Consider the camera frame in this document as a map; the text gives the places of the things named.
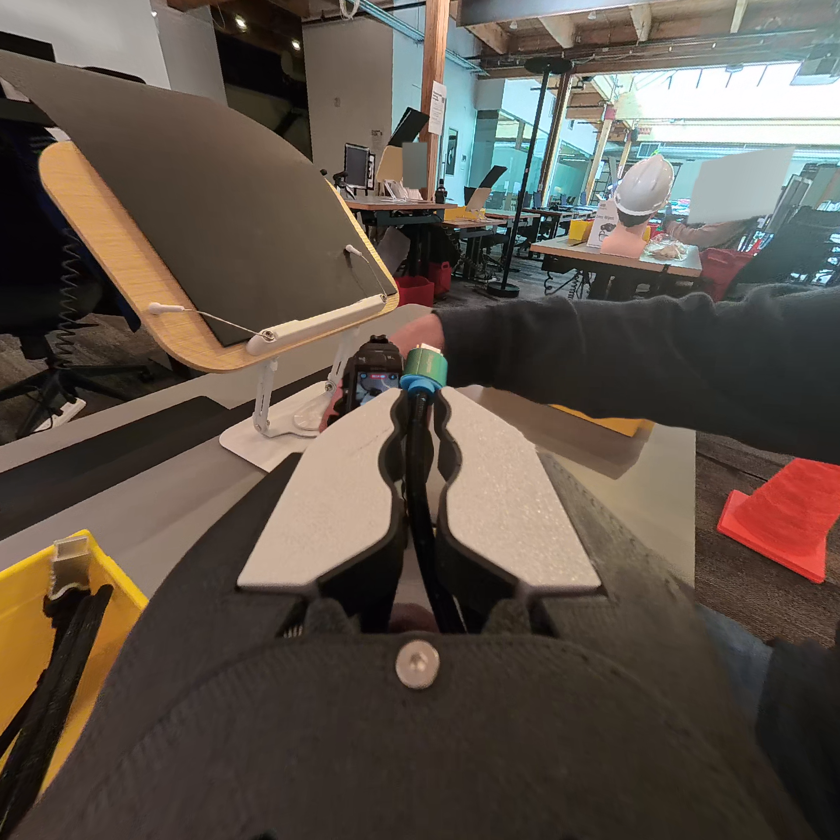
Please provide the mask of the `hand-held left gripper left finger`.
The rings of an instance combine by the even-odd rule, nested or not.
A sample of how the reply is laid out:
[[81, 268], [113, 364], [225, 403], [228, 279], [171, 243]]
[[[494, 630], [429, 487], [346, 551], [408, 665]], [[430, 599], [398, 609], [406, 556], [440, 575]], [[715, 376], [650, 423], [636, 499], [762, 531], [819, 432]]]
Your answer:
[[238, 588], [313, 595], [387, 546], [402, 522], [402, 441], [399, 388], [329, 426], [292, 471]]

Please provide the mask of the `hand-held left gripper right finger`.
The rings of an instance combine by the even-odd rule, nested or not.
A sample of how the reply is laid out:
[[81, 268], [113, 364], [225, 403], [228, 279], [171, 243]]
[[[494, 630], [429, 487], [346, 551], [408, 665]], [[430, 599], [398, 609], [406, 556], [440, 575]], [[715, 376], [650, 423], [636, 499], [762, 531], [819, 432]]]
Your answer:
[[448, 592], [460, 604], [596, 593], [601, 578], [535, 445], [453, 387], [437, 393], [434, 424], [436, 569]]

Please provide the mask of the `yellow plastic bin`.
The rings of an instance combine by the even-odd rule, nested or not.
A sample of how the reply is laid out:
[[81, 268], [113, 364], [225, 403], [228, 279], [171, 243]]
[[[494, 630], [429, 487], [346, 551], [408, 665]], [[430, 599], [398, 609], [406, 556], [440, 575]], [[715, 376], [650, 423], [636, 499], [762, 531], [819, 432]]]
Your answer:
[[2, 838], [67, 761], [148, 602], [88, 530], [2, 572]]
[[650, 433], [655, 427], [655, 424], [647, 419], [622, 417], [594, 418], [559, 404], [551, 404], [550, 406], [566, 415], [577, 417], [589, 424], [604, 428], [615, 434], [620, 434], [626, 438], [634, 438], [640, 433]]

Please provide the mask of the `person's right forearm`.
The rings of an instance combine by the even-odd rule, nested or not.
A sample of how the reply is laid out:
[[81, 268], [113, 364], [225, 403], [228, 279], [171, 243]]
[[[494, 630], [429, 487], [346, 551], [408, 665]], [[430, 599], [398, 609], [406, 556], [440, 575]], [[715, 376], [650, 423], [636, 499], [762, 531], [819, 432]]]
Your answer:
[[448, 383], [839, 463], [838, 289], [443, 310]]

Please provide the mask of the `white tablet stand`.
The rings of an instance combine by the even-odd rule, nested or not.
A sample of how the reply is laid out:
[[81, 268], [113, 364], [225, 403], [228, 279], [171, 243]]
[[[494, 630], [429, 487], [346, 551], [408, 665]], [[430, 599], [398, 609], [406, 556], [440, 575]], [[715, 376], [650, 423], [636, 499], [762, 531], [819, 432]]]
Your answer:
[[[374, 268], [374, 261], [367, 253], [351, 244], [343, 249], [347, 266], [355, 273], [357, 264], [365, 265], [379, 286], [379, 291], [369, 297], [312, 318], [293, 319], [273, 327], [255, 331], [224, 320], [206, 311], [158, 301], [149, 303], [147, 312], [153, 316], [189, 312], [220, 322], [248, 334], [246, 352], [260, 360], [260, 373], [256, 385], [254, 412], [251, 417], [254, 431], [246, 432], [245, 424], [238, 423], [222, 433], [219, 443], [229, 452], [247, 460], [263, 470], [270, 471], [292, 452], [295, 446], [305, 450], [319, 436], [322, 416], [337, 395], [341, 375], [350, 358], [354, 342], [359, 335], [359, 323], [379, 317], [398, 289], [391, 282], [385, 284], [387, 274]], [[325, 381], [304, 388], [280, 403], [271, 405], [275, 375], [280, 354], [293, 345], [320, 339], [327, 333], [343, 329], [341, 342], [333, 357]]]

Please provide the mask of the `long wooden desk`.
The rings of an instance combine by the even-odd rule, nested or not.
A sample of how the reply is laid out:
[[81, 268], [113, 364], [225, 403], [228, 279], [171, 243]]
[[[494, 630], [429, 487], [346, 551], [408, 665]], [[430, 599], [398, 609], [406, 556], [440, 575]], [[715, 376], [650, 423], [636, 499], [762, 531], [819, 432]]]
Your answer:
[[439, 204], [430, 201], [397, 201], [386, 197], [363, 196], [362, 198], [345, 199], [344, 203], [353, 212], [367, 213], [424, 213], [442, 214], [447, 209], [456, 209], [458, 205], [453, 203]]

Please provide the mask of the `black monitor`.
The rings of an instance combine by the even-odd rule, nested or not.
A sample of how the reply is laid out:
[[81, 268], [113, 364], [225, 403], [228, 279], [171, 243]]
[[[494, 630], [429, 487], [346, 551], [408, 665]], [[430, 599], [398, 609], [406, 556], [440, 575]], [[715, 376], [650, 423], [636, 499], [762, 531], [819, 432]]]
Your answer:
[[427, 126], [429, 115], [415, 108], [407, 107], [398, 121], [388, 146], [402, 148], [406, 143], [417, 140], [420, 132]]

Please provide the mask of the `person's blue jeans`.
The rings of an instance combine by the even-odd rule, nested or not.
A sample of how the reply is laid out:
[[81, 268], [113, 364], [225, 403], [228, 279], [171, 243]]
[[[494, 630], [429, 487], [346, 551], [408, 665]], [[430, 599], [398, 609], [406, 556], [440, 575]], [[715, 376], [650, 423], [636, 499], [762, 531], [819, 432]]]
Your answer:
[[741, 624], [704, 605], [696, 604], [696, 613], [726, 673], [733, 699], [749, 725], [754, 727], [770, 669], [772, 647]]

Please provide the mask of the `orange traffic cone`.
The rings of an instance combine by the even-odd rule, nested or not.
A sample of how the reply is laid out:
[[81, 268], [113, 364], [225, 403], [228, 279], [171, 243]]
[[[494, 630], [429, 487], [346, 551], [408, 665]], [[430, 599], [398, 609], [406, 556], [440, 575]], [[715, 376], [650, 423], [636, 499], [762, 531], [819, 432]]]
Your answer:
[[733, 490], [717, 530], [822, 584], [827, 535], [839, 517], [839, 466], [795, 458], [752, 494]]

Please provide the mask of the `light wooden desk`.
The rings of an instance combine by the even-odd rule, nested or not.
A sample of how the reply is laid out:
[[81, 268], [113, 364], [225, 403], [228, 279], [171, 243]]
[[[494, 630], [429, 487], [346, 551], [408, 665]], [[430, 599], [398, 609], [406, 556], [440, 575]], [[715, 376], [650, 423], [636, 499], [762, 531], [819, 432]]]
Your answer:
[[550, 266], [564, 263], [572, 268], [589, 271], [611, 267], [690, 279], [699, 278], [702, 271], [699, 250], [695, 246], [688, 247], [683, 259], [656, 259], [645, 254], [637, 259], [606, 255], [598, 248], [571, 241], [568, 237], [539, 241], [532, 244], [529, 250], [530, 253], [542, 257], [543, 262]]

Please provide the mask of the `white power strip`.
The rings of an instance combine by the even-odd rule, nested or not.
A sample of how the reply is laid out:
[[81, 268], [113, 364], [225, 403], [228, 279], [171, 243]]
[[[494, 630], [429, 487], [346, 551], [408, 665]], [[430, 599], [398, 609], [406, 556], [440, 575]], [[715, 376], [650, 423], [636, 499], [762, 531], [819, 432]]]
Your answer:
[[81, 413], [86, 406], [87, 402], [80, 397], [77, 397], [74, 400], [64, 401], [60, 405], [52, 406], [49, 410], [47, 418], [36, 426], [31, 434], [42, 433], [52, 428], [67, 424], [79, 413]]

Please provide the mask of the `mannequin head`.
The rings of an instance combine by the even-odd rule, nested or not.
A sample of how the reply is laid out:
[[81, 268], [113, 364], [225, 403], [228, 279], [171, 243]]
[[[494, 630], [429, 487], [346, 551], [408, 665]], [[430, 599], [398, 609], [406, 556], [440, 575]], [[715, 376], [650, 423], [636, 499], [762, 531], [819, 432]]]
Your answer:
[[640, 259], [645, 247], [645, 232], [650, 215], [638, 215], [617, 210], [617, 223], [602, 241], [601, 253], [627, 259]]

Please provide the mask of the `white hard hat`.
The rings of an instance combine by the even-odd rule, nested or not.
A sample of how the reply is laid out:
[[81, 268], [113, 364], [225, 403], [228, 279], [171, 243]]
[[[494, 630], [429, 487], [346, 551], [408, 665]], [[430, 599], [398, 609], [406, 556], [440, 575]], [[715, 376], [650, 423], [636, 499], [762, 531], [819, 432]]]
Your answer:
[[617, 211], [634, 217], [655, 214], [666, 204], [674, 180], [673, 165], [662, 154], [635, 163], [616, 188]]

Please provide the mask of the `black office chair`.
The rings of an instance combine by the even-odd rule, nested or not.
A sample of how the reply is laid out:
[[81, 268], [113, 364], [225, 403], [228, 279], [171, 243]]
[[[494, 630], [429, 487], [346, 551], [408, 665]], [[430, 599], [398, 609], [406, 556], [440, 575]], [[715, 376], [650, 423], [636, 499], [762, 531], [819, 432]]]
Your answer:
[[2, 402], [30, 400], [15, 439], [26, 438], [52, 406], [80, 397], [79, 391], [125, 402], [128, 397], [99, 379], [135, 375], [151, 382], [147, 364], [74, 364], [84, 318], [110, 303], [110, 282], [75, 231], [48, 197], [39, 157], [56, 138], [35, 122], [2, 120], [2, 335], [15, 337], [23, 356], [42, 361], [39, 373], [2, 388]]

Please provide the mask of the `person's dark jacket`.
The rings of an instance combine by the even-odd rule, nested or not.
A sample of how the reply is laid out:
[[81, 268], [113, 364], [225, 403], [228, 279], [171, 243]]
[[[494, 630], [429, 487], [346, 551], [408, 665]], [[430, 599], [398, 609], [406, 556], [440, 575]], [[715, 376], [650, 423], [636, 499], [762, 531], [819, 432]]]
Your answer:
[[777, 640], [756, 722], [760, 747], [815, 834], [839, 838], [839, 651]]

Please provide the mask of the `wooden post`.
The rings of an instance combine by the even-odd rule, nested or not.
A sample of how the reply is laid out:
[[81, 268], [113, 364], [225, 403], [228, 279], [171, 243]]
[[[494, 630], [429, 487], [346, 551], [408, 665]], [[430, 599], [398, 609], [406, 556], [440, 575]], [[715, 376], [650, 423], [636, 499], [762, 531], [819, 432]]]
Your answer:
[[433, 200], [437, 185], [438, 138], [431, 132], [434, 123], [435, 86], [444, 82], [446, 46], [448, 36], [449, 1], [426, 1], [424, 8], [423, 72], [421, 85], [421, 111], [429, 121], [419, 134], [419, 141], [426, 144], [427, 179], [422, 190], [427, 200]]

